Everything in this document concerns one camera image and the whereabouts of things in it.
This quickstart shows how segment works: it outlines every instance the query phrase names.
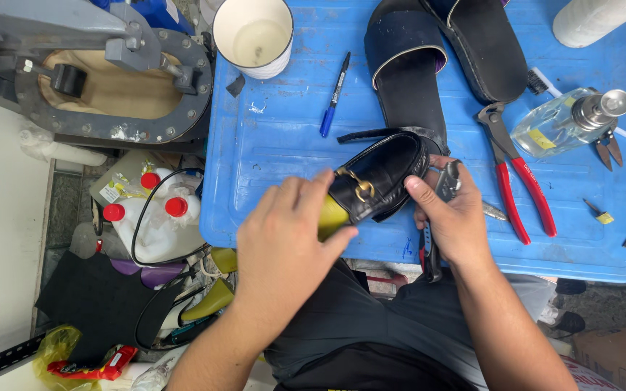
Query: white ceramic cup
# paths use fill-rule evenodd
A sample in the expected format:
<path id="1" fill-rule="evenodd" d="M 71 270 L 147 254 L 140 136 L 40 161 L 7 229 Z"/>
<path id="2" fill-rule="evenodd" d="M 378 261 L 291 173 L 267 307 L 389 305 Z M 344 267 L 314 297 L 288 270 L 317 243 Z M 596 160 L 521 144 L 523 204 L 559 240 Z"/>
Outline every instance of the white ceramic cup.
<path id="1" fill-rule="evenodd" d="M 270 79 L 289 63 L 293 15 L 284 0 L 226 0 L 213 35 L 226 61 L 254 79 Z"/>

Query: gray pants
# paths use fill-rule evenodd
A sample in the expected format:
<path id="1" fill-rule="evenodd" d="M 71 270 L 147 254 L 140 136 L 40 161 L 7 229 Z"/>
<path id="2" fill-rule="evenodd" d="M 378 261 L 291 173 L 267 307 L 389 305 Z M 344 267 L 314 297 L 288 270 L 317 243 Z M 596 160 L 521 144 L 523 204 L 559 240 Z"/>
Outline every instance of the gray pants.
<path id="1" fill-rule="evenodd" d="M 556 284 L 536 276 L 505 276 L 531 318 L 537 319 Z M 419 351 L 480 390 L 487 389 L 450 273 L 433 284 L 420 277 L 400 288 L 394 300 L 377 300 L 339 261 L 265 350 L 265 359 L 274 377 L 283 381 L 309 362 L 358 342 Z"/>

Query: red bottle cap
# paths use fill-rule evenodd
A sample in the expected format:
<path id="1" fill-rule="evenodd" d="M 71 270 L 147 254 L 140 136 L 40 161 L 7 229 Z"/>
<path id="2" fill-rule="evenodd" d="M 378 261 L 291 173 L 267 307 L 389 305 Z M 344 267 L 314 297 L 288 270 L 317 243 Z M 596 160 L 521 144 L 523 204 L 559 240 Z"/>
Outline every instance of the red bottle cap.
<path id="1" fill-rule="evenodd" d="M 187 201 L 182 197 L 173 197 L 166 201 L 166 212 L 173 217 L 184 216 L 187 213 Z"/>
<path id="2" fill-rule="evenodd" d="M 141 176 L 140 182 L 145 189 L 153 190 L 161 182 L 161 177 L 156 173 L 146 173 Z"/>
<path id="3" fill-rule="evenodd" d="M 125 207 L 120 204 L 110 204 L 103 208 L 103 217 L 108 221 L 120 221 L 125 217 Z"/>

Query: yellow plastic bag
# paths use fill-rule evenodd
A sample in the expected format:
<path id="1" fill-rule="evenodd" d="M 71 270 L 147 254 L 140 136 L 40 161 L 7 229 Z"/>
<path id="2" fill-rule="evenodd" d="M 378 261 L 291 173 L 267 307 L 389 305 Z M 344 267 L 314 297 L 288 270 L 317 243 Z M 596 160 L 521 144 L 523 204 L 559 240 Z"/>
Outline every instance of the yellow plastic bag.
<path id="1" fill-rule="evenodd" d="M 50 362 L 67 360 L 82 337 L 71 325 L 61 325 L 50 330 L 40 342 L 33 359 L 33 371 L 51 391 L 101 391 L 98 380 L 61 378 L 47 371 Z"/>

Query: red-handled pliers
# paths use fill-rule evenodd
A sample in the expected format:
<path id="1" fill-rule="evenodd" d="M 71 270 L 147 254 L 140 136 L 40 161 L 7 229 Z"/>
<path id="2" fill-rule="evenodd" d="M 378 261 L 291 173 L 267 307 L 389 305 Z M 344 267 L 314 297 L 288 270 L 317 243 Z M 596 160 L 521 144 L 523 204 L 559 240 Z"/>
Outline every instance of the red-handled pliers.
<path id="1" fill-rule="evenodd" d="M 540 188 L 538 181 L 535 180 L 533 172 L 526 162 L 523 161 L 523 158 L 518 155 L 518 151 L 511 141 L 509 132 L 506 130 L 506 125 L 504 121 L 501 120 L 501 114 L 503 112 L 503 103 L 493 103 L 477 113 L 477 120 L 485 126 L 487 136 L 494 150 L 494 161 L 497 164 L 497 181 L 499 182 L 501 198 L 504 200 L 504 206 L 506 207 L 506 214 L 508 214 L 511 219 L 511 224 L 518 235 L 518 239 L 520 239 L 523 244 L 530 244 L 530 237 L 525 227 L 523 227 L 521 218 L 518 216 L 516 203 L 513 201 L 513 193 L 511 192 L 511 183 L 509 181 L 509 169 L 505 161 L 506 156 L 509 156 L 513 168 L 516 170 L 516 173 L 518 173 L 518 176 L 521 177 L 521 180 L 523 180 L 523 183 L 525 183 L 526 188 L 535 201 L 535 206 L 538 208 L 540 218 L 543 221 L 544 232 L 550 237 L 557 236 L 557 227 L 554 225 L 550 206 L 547 204 L 547 200 L 544 199 L 543 190 Z"/>

